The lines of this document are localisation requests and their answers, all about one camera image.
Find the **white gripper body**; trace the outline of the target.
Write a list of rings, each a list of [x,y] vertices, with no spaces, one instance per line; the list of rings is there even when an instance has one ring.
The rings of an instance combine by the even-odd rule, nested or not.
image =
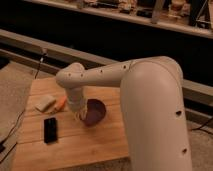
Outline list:
[[[69,108],[73,112],[80,111],[86,105],[86,99],[84,97],[83,88],[73,88],[66,90],[67,103]]]

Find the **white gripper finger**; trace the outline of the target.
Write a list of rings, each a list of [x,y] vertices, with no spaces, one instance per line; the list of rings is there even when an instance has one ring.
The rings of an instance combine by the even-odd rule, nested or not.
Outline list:
[[[88,105],[87,105],[87,103],[86,103],[85,106],[84,106],[83,109],[82,109],[81,117],[86,117],[87,111],[88,111]]]
[[[76,120],[81,120],[81,111],[75,112],[75,119]]]

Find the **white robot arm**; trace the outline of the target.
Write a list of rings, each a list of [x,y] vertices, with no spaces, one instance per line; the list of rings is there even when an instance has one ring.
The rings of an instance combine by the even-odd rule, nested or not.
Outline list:
[[[85,69],[73,63],[56,74],[71,110],[86,105],[85,86],[120,89],[133,171],[192,171],[179,64],[166,56]]]

